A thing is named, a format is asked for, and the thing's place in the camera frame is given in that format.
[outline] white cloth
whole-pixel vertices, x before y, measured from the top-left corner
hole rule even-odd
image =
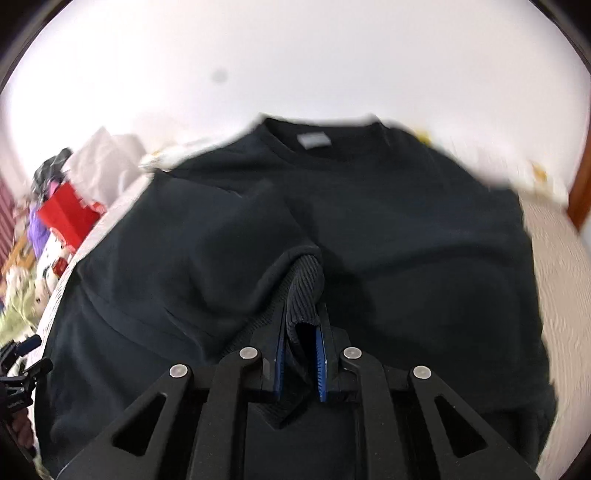
[[[101,127],[62,171],[83,200],[108,208],[141,175],[138,164],[144,154],[132,135],[112,137]]]

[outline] black sweatshirt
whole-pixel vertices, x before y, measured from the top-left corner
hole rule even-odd
[[[267,118],[157,173],[77,266],[35,407],[51,473],[171,364],[247,345],[303,258],[306,302],[325,302],[355,346],[428,365],[536,463],[556,405],[516,195],[379,122]],[[298,305],[295,317],[310,314]],[[246,477],[346,478],[349,433],[347,413],[317,404],[280,432],[254,414]]]

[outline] white textured wall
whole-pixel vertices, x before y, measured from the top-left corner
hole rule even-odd
[[[225,137],[258,112],[466,124],[569,183],[589,75],[528,0],[74,0],[6,96],[27,174],[100,125],[151,150]]]

